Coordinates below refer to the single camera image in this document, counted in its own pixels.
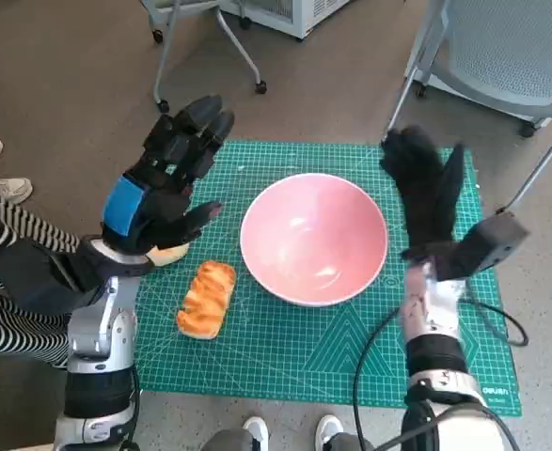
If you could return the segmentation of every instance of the striped clothing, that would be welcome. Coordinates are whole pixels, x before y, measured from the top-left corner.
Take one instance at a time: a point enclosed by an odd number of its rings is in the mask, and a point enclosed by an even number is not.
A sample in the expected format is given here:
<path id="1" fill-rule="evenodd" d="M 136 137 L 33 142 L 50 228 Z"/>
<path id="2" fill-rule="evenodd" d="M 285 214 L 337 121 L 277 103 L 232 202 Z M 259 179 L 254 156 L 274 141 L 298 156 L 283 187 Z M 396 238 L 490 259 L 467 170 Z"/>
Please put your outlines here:
<path id="1" fill-rule="evenodd" d="M 79 240 L 0 196 L 0 248 L 18 238 L 30 238 L 52 251 L 74 252 Z M 25 312 L 1 294 L 0 354 L 19 354 L 64 366 L 68 354 L 69 315 L 44 316 Z"/>

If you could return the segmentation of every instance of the white appliance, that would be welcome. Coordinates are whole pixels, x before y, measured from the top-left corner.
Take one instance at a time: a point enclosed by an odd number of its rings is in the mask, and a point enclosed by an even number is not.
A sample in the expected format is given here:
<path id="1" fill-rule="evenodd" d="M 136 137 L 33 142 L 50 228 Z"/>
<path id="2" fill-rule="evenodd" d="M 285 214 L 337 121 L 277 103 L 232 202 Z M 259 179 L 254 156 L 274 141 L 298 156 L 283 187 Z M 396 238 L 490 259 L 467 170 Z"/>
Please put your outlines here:
<path id="1" fill-rule="evenodd" d="M 260 23 L 303 40 L 323 19 L 351 0 L 229 0 L 220 6 L 240 16 L 241 26 Z"/>

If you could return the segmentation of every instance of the bread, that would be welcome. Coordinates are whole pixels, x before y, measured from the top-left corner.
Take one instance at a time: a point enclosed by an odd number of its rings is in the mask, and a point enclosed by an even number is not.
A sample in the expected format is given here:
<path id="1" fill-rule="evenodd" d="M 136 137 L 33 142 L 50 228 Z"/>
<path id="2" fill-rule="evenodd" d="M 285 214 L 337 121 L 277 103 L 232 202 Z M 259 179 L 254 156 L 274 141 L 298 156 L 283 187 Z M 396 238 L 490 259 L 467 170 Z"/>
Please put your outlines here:
<path id="1" fill-rule="evenodd" d="M 182 334 L 212 340 L 219 334 L 236 284 L 236 271 L 226 263 L 202 263 L 177 315 Z"/>
<path id="2" fill-rule="evenodd" d="M 152 260 L 154 266 L 165 266 L 175 263 L 181 260 L 188 253 L 190 243 L 182 244 L 177 247 L 169 247 L 168 249 L 159 250 L 157 247 L 153 247 L 148 251 L 146 256 Z"/>

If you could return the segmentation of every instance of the black cable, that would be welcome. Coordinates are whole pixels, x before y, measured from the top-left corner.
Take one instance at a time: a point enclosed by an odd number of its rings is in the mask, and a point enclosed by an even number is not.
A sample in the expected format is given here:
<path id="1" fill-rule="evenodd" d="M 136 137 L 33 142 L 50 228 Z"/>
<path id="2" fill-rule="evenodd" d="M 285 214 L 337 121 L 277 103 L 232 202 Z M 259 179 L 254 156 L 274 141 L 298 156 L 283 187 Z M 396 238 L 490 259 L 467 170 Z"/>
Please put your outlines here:
<path id="1" fill-rule="evenodd" d="M 414 437 L 417 437 L 419 434 L 423 434 L 424 432 L 428 432 L 429 430 L 435 428 L 439 423 L 442 423 L 445 420 L 449 420 L 452 416 L 456 416 L 458 412 L 461 412 L 461 411 L 477 411 L 477 412 L 484 413 L 487 417 L 489 417 L 490 419 L 492 419 L 497 423 L 497 425 L 499 426 L 503 434 L 508 439 L 508 442 L 510 442 L 510 446 L 512 447 L 512 450 L 520 451 L 520 446 L 518 446 L 518 443 L 513 437 L 512 432 L 510 431 L 508 426 L 503 422 L 503 420 L 491 409 L 489 409 L 486 406 L 483 406 L 478 402 L 463 402 L 461 404 L 455 404 L 454 406 L 450 406 L 443 413 L 436 416 L 428 423 L 418 426 L 417 428 L 413 428 L 412 430 L 408 430 L 407 432 L 404 432 L 400 436 L 395 437 L 394 439 L 391 439 L 388 442 L 383 443 L 380 446 L 376 447 L 373 451 L 386 451 L 387 449 L 390 449 L 393 446 L 397 446 L 398 444 L 407 442 L 408 440 L 413 439 Z"/>
<path id="2" fill-rule="evenodd" d="M 366 451 L 366 440 L 363 437 L 363 429 L 361 428 L 361 420 L 359 419 L 359 378 L 361 377 L 361 370 L 363 369 L 363 364 L 366 363 L 371 345 L 373 345 L 376 341 L 376 338 L 385 326 L 389 324 L 398 313 L 399 307 L 391 311 L 388 316 L 380 324 L 378 324 L 378 326 L 376 326 L 376 329 L 371 333 L 368 343 L 361 352 L 361 357 L 359 357 L 359 363 L 357 364 L 357 370 L 355 371 L 355 380 L 353 381 L 353 414 L 355 416 L 355 428 L 357 429 L 357 437 L 359 438 L 359 446 L 361 446 L 361 451 Z"/>
<path id="3" fill-rule="evenodd" d="M 466 293 L 468 294 L 469 298 L 463 298 L 460 300 L 460 303 L 469 303 L 471 305 L 474 305 L 476 308 L 477 313 L 482 318 L 482 321 L 484 322 L 485 326 L 489 329 L 491 334 L 499 340 L 501 340 L 503 343 L 514 346 L 517 348 L 524 348 L 528 346 L 528 343 L 530 342 L 530 338 L 528 338 L 528 334 L 526 329 L 516 318 L 514 318 L 509 313 L 505 312 L 504 310 L 497 308 L 493 305 L 489 305 L 488 303 L 481 303 L 477 300 L 476 294 L 474 292 L 474 289 L 472 288 L 472 285 L 469 283 L 469 281 L 466 283 L 467 290 Z M 495 327 L 495 324 L 491 322 L 489 317 L 486 316 L 486 313 L 484 313 L 483 309 L 491 310 L 492 312 L 498 313 L 502 317 L 504 317 L 507 321 L 509 321 L 511 324 L 515 326 L 515 328 L 520 332 L 522 335 L 522 340 L 512 340 L 508 336 L 506 336 L 504 333 L 500 332 L 497 327 Z"/>
<path id="4" fill-rule="evenodd" d="M 140 416 L 140 378 L 137 374 L 137 368 L 135 364 L 132 366 L 132 376 L 134 379 L 134 416 L 132 417 L 132 428 L 129 431 L 127 440 L 123 441 L 119 451 L 139 451 L 140 447 L 134 442 L 135 427 L 137 426 L 137 420 Z"/>
<path id="5" fill-rule="evenodd" d="M 132 430 L 129 432 L 130 442 L 134 441 L 135 428 L 137 427 L 137 419 L 140 416 L 140 377 L 137 374 L 135 364 L 132 366 L 132 375 L 134 376 L 134 417 L 132 418 Z"/>
<path id="6" fill-rule="evenodd" d="M 460 302 L 469 303 L 475 306 L 477 312 L 479 313 L 482 320 L 484 321 L 484 324 L 487 326 L 487 328 L 490 330 L 493 336 L 495 336 L 496 338 L 503 341 L 509 346 L 516 346 L 516 347 L 523 348 L 528 345 L 529 338 L 528 338 L 527 331 L 522 326 L 522 324 L 518 322 L 517 319 L 515 319 L 512 315 L 510 315 L 509 313 L 506 313 L 504 310 L 500 308 L 494 307 L 487 303 L 481 303 L 477 301 L 476 296 L 474 294 L 474 290 L 472 289 L 472 286 L 469 284 L 469 282 L 467 283 L 467 292 L 470 298 L 462 299 Z M 505 319 L 507 319 L 509 322 L 511 322 L 522 335 L 522 341 L 511 340 L 505 334 L 501 333 L 491 322 L 491 320 L 486 316 L 486 314 L 484 313 L 484 309 L 491 310 L 495 313 L 498 313 L 499 315 L 502 315 Z M 357 438 L 359 440 L 359 446 L 361 448 L 361 451 L 366 451 L 365 437 L 363 436 L 361 419 L 359 418 L 359 379 L 361 378 L 361 371 L 363 369 L 363 365 L 365 364 L 368 358 L 368 354 L 370 353 L 371 346 L 376 341 L 376 338 L 382 332 L 385 326 L 389 324 L 397 316 L 398 313 L 399 313 L 399 307 L 392 310 L 386 316 L 386 318 L 382 322 L 380 322 L 378 326 L 376 326 L 376 329 L 371 333 L 368 343 L 366 343 L 365 348 L 361 352 L 361 356 L 359 357 L 359 362 L 357 364 L 357 369 L 355 371 L 355 379 L 353 381 L 353 414 L 355 417 L 355 428 L 357 430 Z M 374 451 L 385 451 L 387 449 L 390 449 L 393 446 L 406 442 L 407 440 L 410 440 L 418 436 L 419 434 L 422 434 L 428 430 L 431 430 L 432 428 L 436 427 L 436 425 L 438 425 L 440 422 L 445 421 L 451 418 L 453 415 L 457 414 L 457 412 L 466 411 L 466 410 L 483 412 L 486 416 L 494 420 L 499 426 L 499 428 L 503 431 L 504 435 L 507 437 L 508 441 L 510 442 L 510 445 L 512 446 L 512 450 L 520 451 L 520 447 L 518 446 L 518 443 L 516 442 L 515 438 L 513 437 L 512 433 L 510 432 L 506 424 L 503 422 L 503 420 L 501 420 L 501 418 L 499 418 L 499 416 L 497 416 L 497 414 L 491 411 L 488 407 L 478 403 L 462 403 L 462 404 L 451 406 L 448 409 L 446 409 L 443 413 L 436 416 L 435 419 L 433 419 L 429 423 L 426 423 L 425 425 L 422 425 L 412 430 L 409 430 L 407 432 L 404 432 L 400 436 L 392 440 L 389 440 L 384 444 L 381 444 L 380 446 L 375 448 Z"/>

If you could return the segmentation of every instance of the gray floor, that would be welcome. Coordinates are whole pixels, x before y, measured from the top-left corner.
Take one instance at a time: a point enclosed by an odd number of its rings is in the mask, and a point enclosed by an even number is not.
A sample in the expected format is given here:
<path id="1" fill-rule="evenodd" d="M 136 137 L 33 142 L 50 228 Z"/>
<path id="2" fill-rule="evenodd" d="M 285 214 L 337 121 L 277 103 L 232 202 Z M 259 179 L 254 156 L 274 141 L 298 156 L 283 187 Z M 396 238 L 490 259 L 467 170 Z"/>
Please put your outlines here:
<path id="1" fill-rule="evenodd" d="M 201 18 L 178 35 L 183 50 L 175 61 L 205 39 L 174 65 L 165 95 L 177 105 L 223 94 L 239 137 L 377 142 L 423 8 L 356 0 L 303 44 L 258 26 L 247 33 L 234 27 L 268 83 L 265 97 L 252 93 L 244 62 Z M 0 176 L 34 181 L 28 208 L 77 233 L 97 230 L 105 196 L 156 118 L 150 83 L 157 52 L 133 0 L 0 4 Z M 468 144 L 489 212 L 552 142 L 552 125 L 523 140 L 517 120 L 436 91 L 426 101 L 409 99 L 400 124 L 410 123 L 441 145 Z M 552 164 L 516 213 L 532 236 L 498 273 L 505 306 L 532 343 L 514 353 L 524 416 L 510 424 L 524 449 L 552 450 Z M 62 378 L 41 365 L 0 360 L 0 449 L 51 441 Z M 139 441 L 143 449 L 199 449 L 252 413 L 267 420 L 272 449 L 309 450 L 325 412 L 352 428 L 347 407 L 145 393 Z M 379 443 L 398 430 L 402 413 L 363 415 L 368 437 Z"/>

